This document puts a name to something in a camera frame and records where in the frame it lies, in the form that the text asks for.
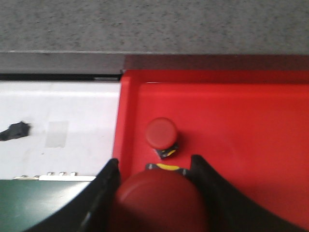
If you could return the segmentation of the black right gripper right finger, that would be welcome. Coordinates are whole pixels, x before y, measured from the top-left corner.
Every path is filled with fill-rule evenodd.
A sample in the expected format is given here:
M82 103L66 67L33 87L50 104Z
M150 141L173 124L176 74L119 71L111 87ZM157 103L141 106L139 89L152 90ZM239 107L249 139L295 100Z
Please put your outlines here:
M191 156L189 176L204 199L211 232L305 231L245 196L201 155Z

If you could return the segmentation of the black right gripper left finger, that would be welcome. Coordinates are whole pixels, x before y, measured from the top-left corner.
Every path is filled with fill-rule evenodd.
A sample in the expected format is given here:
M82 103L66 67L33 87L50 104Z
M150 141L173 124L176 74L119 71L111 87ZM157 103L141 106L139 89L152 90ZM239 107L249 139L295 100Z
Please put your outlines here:
M118 159L110 159L97 177L73 200L26 231L106 231L112 200L121 183L118 165Z

